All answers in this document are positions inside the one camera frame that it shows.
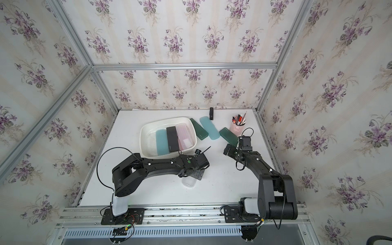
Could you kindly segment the dark green pencil case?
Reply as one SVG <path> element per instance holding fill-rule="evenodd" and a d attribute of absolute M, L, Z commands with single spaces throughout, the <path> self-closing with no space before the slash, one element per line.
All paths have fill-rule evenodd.
<path fill-rule="evenodd" d="M 238 144 L 238 136 L 232 133 L 229 129 L 224 127 L 219 131 L 220 136 L 230 145 L 236 147 Z"/>
<path fill-rule="evenodd" d="M 195 133 L 198 139 L 204 140 L 209 136 L 208 132 L 196 120 L 191 118 L 190 121 L 195 129 Z"/>

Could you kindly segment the black pencil case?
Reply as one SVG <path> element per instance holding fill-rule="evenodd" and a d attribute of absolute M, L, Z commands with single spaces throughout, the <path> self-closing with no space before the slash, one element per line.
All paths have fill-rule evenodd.
<path fill-rule="evenodd" d="M 170 153 L 180 150 L 177 129 L 175 126 L 166 128 L 167 144 Z"/>

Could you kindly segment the teal pencil case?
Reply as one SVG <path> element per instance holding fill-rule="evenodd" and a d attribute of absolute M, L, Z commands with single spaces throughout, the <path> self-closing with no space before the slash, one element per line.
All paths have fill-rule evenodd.
<path fill-rule="evenodd" d="M 169 154 L 166 129 L 156 131 L 156 149 L 158 156 Z"/>

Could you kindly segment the white plastic storage box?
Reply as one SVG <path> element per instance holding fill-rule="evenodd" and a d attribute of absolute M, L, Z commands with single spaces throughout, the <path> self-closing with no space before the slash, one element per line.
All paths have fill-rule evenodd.
<path fill-rule="evenodd" d="M 187 154 L 196 149 L 197 136 L 195 129 L 186 117 L 175 117 L 169 119 L 158 120 L 144 125 L 140 131 L 140 151 L 144 157 L 152 159 L 173 158 L 179 155 L 179 152 L 172 152 L 166 155 L 157 155 L 156 149 L 156 131 L 175 126 L 178 135 L 185 135 L 184 140 L 179 140 L 181 153 Z"/>

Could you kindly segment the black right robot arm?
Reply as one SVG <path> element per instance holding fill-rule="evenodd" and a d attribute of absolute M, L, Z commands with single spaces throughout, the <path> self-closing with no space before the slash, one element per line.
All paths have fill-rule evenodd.
<path fill-rule="evenodd" d="M 224 149 L 224 155 L 250 169 L 259 181 L 256 198 L 241 198 L 240 213 L 258 215 L 262 219 L 297 219 L 298 207 L 291 176 L 272 169 L 258 152 L 250 149 L 231 144 Z"/>

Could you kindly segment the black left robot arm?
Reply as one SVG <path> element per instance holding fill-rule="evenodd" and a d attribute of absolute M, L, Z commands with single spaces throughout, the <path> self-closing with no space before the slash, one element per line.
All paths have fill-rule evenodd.
<path fill-rule="evenodd" d="M 201 180 L 204 171 L 210 167 L 204 153 L 180 154 L 174 158 L 150 159 L 134 154 L 123 160 L 112 170 L 114 184 L 111 212 L 120 216 L 128 212 L 128 196 L 134 193 L 146 178 L 176 175 L 179 178 L 192 177 Z"/>

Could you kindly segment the light blue pencil case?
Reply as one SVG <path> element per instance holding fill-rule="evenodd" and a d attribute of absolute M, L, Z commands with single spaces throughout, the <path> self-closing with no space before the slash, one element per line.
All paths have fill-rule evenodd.
<path fill-rule="evenodd" d="M 217 140 L 220 137 L 218 130 L 208 116 L 201 117 L 199 121 L 211 140 Z"/>

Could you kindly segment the pink pen cup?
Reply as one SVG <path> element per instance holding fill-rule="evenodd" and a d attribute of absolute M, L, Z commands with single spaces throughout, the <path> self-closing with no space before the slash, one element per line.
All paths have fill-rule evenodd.
<path fill-rule="evenodd" d="M 236 136 L 240 136 L 245 129 L 246 115 L 247 113 L 244 113 L 244 114 L 237 114 L 232 117 L 232 124 L 230 126 L 230 131 Z"/>

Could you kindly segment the small black device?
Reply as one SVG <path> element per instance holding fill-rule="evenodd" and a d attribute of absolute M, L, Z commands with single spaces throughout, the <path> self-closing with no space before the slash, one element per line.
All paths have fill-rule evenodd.
<path fill-rule="evenodd" d="M 209 108 L 209 119 L 210 120 L 214 119 L 214 108 L 213 107 Z"/>

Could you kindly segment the aluminium rail frame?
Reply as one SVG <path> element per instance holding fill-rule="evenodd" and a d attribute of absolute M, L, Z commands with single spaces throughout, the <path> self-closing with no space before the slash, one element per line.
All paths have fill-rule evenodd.
<path fill-rule="evenodd" d="M 65 208 L 48 245 L 64 245 L 72 239 L 102 239 L 115 245 L 124 245 L 137 238 L 219 237 L 237 238 L 241 244 L 303 244 L 319 245 L 320 241 L 303 205 L 299 205 L 296 220 L 266 220 L 258 228 L 251 223 L 225 223 L 220 213 L 222 204 L 210 205 L 150 205 L 130 206 L 143 208 L 141 225 L 101 225 L 100 212 L 107 207 Z"/>

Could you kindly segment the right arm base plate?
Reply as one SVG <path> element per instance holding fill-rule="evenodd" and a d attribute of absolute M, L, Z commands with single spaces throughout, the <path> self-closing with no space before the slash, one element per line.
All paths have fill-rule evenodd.
<path fill-rule="evenodd" d="M 251 223 L 259 224 L 262 218 L 257 214 L 243 212 L 239 207 L 224 205 L 220 208 L 220 214 L 224 217 L 225 223 Z"/>

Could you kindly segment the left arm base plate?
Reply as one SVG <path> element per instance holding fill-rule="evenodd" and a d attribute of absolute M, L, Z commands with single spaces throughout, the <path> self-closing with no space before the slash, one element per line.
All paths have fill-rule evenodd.
<path fill-rule="evenodd" d="M 143 208 L 129 208 L 126 213 L 119 216 L 112 214 L 111 208 L 106 208 L 100 212 L 102 215 L 101 225 L 141 225 L 143 222 L 145 209 Z"/>

